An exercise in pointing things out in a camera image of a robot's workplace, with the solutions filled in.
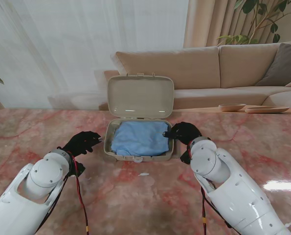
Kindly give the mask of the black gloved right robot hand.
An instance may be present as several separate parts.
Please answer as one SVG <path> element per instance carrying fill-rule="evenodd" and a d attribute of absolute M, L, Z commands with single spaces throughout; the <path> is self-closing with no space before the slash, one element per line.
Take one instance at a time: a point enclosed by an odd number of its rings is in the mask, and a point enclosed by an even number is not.
<path fill-rule="evenodd" d="M 163 136 L 173 140 L 179 140 L 181 143 L 188 145 L 194 139 L 201 137 L 199 129 L 188 122 L 176 123 L 170 131 L 163 133 Z"/>

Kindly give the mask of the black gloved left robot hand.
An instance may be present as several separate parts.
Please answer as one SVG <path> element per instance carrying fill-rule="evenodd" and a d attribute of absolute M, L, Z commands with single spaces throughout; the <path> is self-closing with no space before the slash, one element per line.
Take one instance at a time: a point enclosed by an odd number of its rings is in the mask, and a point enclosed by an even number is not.
<path fill-rule="evenodd" d="M 102 137 L 92 131 L 82 131 L 74 135 L 70 141 L 61 149 L 70 153 L 73 157 L 81 154 L 86 155 L 93 152 L 93 147 L 101 142 Z"/>

